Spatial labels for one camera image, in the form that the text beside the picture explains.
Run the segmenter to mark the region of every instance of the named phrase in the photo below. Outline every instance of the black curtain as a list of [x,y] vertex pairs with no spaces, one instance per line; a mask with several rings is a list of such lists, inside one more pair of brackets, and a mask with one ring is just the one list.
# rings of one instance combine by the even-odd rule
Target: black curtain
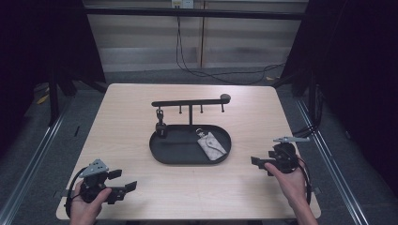
[[54,71],[60,84],[76,77],[105,82],[81,0],[16,0],[0,7],[0,145],[12,142],[38,83]]
[[398,1],[310,1],[310,13],[330,15],[303,22],[284,76],[297,71],[293,92],[309,85],[309,72],[363,155],[398,196]]

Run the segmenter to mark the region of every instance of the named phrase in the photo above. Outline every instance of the wooden table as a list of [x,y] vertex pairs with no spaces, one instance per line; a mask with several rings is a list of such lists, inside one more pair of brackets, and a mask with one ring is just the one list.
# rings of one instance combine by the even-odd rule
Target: wooden table
[[[193,106],[193,123],[216,125],[232,140],[228,158],[212,166],[173,166],[152,157],[149,139],[158,122],[153,101],[213,99],[231,96],[224,105]],[[164,123],[189,124],[188,107],[163,107]],[[275,177],[251,164],[268,157],[272,140],[291,136],[272,87],[180,84],[112,84],[102,101],[71,177],[96,158],[123,174],[109,187],[138,181],[137,189],[115,205],[104,204],[98,219],[267,219],[294,218]],[[63,198],[56,215],[68,219]],[[316,197],[311,208],[321,214]]]

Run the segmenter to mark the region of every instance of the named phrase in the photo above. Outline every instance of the black cable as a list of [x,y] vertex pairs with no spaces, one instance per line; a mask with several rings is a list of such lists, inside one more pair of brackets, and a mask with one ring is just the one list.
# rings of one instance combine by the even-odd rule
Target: black cable
[[323,103],[324,103],[324,97],[323,97],[320,89],[317,88],[316,89],[316,107],[317,107],[317,109],[316,109],[315,120],[309,127],[305,127],[298,131],[293,132],[293,135],[295,137],[306,138],[318,130],[321,120],[322,120]]
[[82,173],[82,171],[84,171],[87,167],[82,168],[81,170],[79,170],[76,175],[73,177],[72,182],[70,182],[69,185],[69,190],[68,190],[68,195],[67,195],[67,202],[64,204],[65,210],[67,211],[67,215],[70,218],[70,208],[72,206],[72,201],[74,198],[76,198],[77,196],[80,195],[80,193],[78,193],[76,196],[74,196],[73,198],[70,197],[70,195],[72,194],[72,189],[73,186],[77,180],[77,178],[79,177],[80,173]]
[[311,197],[312,197],[311,195],[312,195],[312,192],[313,192],[313,187],[312,187],[312,184],[311,184],[310,171],[309,171],[309,169],[307,167],[307,164],[304,162],[304,160],[302,160],[301,158],[298,158],[298,159],[304,163],[305,170],[300,164],[298,164],[298,167],[301,169],[301,171],[302,171],[302,173],[304,175],[304,180],[305,180],[305,184],[306,184],[307,204],[310,204],[311,203]]
[[[264,67],[262,70],[257,70],[257,71],[249,71],[249,72],[224,72],[224,73],[214,73],[214,74],[208,74],[202,71],[197,71],[197,70],[191,70],[187,67],[187,64],[185,63],[185,59],[184,59],[184,53],[183,53],[183,47],[182,47],[182,38],[181,38],[181,24],[180,24],[180,18],[177,17],[177,25],[178,25],[178,30],[177,30],[177,42],[176,42],[176,63],[178,65],[178,67],[180,69],[182,69],[183,71],[189,72],[191,75],[196,76],[196,77],[202,77],[202,78],[206,78],[206,77],[210,77],[213,79],[216,79],[218,81],[224,82],[224,83],[231,83],[234,85],[251,85],[251,84],[255,84],[255,83],[260,83],[261,81],[264,80],[265,78],[265,73],[266,71],[270,71],[274,68],[278,68],[278,67],[284,67],[285,63],[279,64],[279,65],[269,65]],[[178,47],[180,49],[180,54],[181,54],[181,59],[182,59],[182,63],[184,65],[184,67],[182,67],[179,62],[178,62]],[[228,75],[228,74],[254,74],[254,73],[262,73],[262,76],[253,82],[245,82],[245,83],[239,83],[239,82],[229,82],[227,80],[218,78],[217,76],[221,76],[221,75]]]

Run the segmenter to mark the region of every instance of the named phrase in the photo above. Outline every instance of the silver clamp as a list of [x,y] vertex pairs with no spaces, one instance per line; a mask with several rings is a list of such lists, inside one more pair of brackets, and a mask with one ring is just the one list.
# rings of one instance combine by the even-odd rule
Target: silver clamp
[[273,140],[276,143],[307,143],[310,138],[281,137]]
[[107,171],[109,171],[109,168],[105,165],[105,163],[103,163],[103,161],[97,158],[93,163],[90,163],[90,165],[82,173],[80,173],[79,177],[85,178],[90,175],[104,173]]

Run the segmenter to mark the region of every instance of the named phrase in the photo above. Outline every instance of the black stand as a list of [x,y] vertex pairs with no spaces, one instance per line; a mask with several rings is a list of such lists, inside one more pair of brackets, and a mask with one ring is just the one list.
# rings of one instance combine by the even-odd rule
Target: black stand
[[[163,114],[161,115],[160,122],[157,124],[162,127],[167,135],[158,133],[155,131],[150,140],[149,147],[151,149],[153,157],[164,164],[183,164],[183,165],[211,165],[218,164],[224,161],[231,151],[231,137],[228,132],[221,127],[213,125],[194,125],[193,120],[193,105],[201,106],[201,113],[203,112],[203,105],[214,105],[221,104],[222,112],[224,112],[223,104],[228,104],[231,97],[223,94],[220,99],[201,99],[201,100],[177,100],[177,101],[155,101],[152,102],[152,106],[159,107],[158,111],[161,111],[161,107],[165,106],[179,106],[181,113],[181,106],[189,106],[189,117],[190,123],[188,125],[169,125],[166,126],[162,122]],[[196,130],[202,129],[211,132],[217,141],[220,143],[222,148],[227,154],[216,160],[210,160],[202,147],[197,142],[200,137],[197,135]]]

